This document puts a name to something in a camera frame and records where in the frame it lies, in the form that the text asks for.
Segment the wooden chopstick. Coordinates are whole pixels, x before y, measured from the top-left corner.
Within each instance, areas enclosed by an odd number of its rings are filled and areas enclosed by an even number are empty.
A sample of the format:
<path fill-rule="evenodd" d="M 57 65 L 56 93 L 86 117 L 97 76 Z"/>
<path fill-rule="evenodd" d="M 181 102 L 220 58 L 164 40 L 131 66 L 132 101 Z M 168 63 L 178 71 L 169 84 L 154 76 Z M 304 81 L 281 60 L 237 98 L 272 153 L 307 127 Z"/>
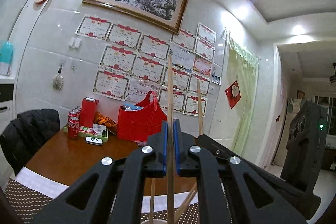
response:
<path fill-rule="evenodd" d="M 178 223 L 179 218 L 183 214 L 183 212 L 187 209 L 195 195 L 197 194 L 197 183 L 194 184 L 194 186 L 191 188 L 189 194 L 187 197 L 184 199 L 183 203 L 181 206 L 177 209 L 177 211 L 174 214 L 174 223 Z"/>
<path fill-rule="evenodd" d="M 174 223 L 174 133 L 173 133 L 173 67 L 172 54 L 168 57 L 167 81 L 167 223 Z"/>
<path fill-rule="evenodd" d="M 154 220 L 154 202 L 155 202 L 155 178 L 151 179 L 151 192 L 150 192 L 150 211 L 149 223 L 153 224 Z"/>
<path fill-rule="evenodd" d="M 198 133 L 203 135 L 203 112 L 202 112 L 202 97 L 201 97 L 201 85 L 200 81 L 197 80 L 197 95 L 198 95 Z"/>

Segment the wooden chopstick in cup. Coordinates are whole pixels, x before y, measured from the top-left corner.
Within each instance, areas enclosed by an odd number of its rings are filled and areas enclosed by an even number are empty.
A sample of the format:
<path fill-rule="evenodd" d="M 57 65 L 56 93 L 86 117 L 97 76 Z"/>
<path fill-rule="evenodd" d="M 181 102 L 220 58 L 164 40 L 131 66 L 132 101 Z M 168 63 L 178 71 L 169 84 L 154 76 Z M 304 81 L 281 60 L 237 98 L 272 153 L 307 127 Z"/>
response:
<path fill-rule="evenodd" d="M 151 179 L 151 192 L 150 192 L 150 211 L 149 223 L 153 224 L 154 220 L 154 202 L 155 202 L 155 178 Z"/>
<path fill-rule="evenodd" d="M 194 186 L 191 188 L 189 194 L 187 197 L 184 199 L 183 203 L 181 206 L 177 209 L 177 211 L 174 214 L 174 223 L 178 223 L 179 218 L 183 214 L 183 212 L 187 209 L 195 195 L 197 194 L 197 183 L 194 184 Z"/>

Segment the pink cylindrical utensil cup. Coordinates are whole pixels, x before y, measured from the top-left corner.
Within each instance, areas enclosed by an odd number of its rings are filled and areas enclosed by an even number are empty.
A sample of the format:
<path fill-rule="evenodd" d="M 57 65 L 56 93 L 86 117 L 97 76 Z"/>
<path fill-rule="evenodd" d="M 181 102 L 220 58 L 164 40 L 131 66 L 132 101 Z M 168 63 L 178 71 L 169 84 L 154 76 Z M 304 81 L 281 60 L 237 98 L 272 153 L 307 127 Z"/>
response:
<path fill-rule="evenodd" d="M 141 222 L 141 224 L 167 224 L 167 221 L 164 219 L 153 219 L 152 221 L 147 219 Z"/>

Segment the green tray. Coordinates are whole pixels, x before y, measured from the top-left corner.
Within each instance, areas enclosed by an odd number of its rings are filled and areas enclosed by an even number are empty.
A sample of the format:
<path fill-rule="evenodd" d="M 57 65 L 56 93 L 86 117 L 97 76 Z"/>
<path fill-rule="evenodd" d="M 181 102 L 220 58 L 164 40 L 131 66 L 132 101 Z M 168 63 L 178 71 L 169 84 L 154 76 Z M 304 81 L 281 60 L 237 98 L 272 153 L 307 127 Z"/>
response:
<path fill-rule="evenodd" d="M 102 133 L 102 135 L 96 135 L 96 134 L 93 134 L 93 132 L 78 130 L 78 136 L 83 137 L 83 138 L 92 137 L 92 138 L 101 139 L 103 142 L 108 142 L 108 132 L 107 131 Z"/>

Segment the red gift bag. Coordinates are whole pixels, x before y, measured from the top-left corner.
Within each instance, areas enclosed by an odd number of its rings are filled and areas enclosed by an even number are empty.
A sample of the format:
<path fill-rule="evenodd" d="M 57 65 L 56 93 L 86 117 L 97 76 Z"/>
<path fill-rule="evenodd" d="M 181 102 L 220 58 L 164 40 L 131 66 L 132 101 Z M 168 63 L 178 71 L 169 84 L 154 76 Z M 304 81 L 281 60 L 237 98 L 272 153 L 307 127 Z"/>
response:
<path fill-rule="evenodd" d="M 146 97 L 135 107 L 139 110 L 128 111 L 125 105 L 118 111 L 117 138 L 127 141 L 145 142 L 150 135 L 161 131 L 167 115 L 159 105 L 157 93 L 149 91 Z"/>

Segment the red cola can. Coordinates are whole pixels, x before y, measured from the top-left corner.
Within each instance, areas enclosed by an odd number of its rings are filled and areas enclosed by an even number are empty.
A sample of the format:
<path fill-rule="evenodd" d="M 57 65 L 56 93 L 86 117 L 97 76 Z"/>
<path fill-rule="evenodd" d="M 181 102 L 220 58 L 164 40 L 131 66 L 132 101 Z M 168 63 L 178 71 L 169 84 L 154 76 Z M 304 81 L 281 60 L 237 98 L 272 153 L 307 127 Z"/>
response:
<path fill-rule="evenodd" d="M 68 121 L 68 137 L 70 139 L 78 138 L 79 119 L 77 117 L 70 117 Z"/>

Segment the tall red box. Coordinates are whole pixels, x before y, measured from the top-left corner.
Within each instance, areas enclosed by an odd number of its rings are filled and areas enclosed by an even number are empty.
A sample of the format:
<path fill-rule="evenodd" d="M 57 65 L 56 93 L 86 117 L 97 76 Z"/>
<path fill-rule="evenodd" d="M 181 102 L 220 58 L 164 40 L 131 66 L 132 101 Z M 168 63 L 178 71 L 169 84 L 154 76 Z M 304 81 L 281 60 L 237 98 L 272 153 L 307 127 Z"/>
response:
<path fill-rule="evenodd" d="M 79 125 L 83 127 L 92 128 L 95 119 L 95 112 L 98 106 L 99 100 L 85 97 L 82 100 Z"/>

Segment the brown polka dot tablecloth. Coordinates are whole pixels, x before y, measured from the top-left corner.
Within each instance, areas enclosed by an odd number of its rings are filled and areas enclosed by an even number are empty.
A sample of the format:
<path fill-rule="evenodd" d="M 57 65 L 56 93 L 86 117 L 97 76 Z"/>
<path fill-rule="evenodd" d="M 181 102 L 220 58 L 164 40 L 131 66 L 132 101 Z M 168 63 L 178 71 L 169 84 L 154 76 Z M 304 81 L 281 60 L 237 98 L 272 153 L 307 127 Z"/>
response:
<path fill-rule="evenodd" d="M 52 201 L 52 198 L 28 188 L 12 178 L 7 181 L 5 196 L 24 223 L 31 223 L 33 217 Z M 200 223 L 197 202 L 189 204 L 180 216 L 178 223 Z"/>

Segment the black jacket on chair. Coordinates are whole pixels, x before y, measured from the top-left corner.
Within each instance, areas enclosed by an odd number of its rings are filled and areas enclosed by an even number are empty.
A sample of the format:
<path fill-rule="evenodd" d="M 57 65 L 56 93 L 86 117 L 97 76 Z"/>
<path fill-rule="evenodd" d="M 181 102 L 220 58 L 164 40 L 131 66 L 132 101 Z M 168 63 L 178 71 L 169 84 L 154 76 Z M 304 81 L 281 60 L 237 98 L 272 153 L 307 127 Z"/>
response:
<path fill-rule="evenodd" d="M 14 174 L 18 174 L 59 130 L 57 110 L 29 110 L 18 114 L 1 133 L 1 149 Z"/>

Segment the green door curtain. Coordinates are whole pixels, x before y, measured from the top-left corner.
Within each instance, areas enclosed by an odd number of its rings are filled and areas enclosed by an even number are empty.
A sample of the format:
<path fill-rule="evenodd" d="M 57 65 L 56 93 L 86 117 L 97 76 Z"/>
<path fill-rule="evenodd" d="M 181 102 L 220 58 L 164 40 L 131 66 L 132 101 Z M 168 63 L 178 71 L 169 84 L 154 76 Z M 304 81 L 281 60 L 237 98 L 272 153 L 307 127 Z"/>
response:
<path fill-rule="evenodd" d="M 236 125 L 231 149 L 242 154 L 247 141 L 252 114 L 255 106 L 256 88 L 259 73 L 258 58 L 240 46 L 233 39 L 228 40 L 227 77 L 229 86 L 238 82 L 241 99 L 231 110 L 236 111 L 238 123 Z"/>

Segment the hanging round brush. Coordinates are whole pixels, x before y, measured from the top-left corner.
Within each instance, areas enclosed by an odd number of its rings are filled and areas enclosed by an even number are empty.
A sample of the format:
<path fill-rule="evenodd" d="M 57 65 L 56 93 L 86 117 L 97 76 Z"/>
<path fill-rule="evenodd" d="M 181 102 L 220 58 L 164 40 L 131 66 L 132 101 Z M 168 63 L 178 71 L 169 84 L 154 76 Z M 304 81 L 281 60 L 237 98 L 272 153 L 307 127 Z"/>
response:
<path fill-rule="evenodd" d="M 58 69 L 58 73 L 54 75 L 53 80 L 52 80 L 52 87 L 55 90 L 62 90 L 63 85 L 64 85 L 64 78 L 61 75 L 63 69 L 63 64 L 61 63 Z"/>

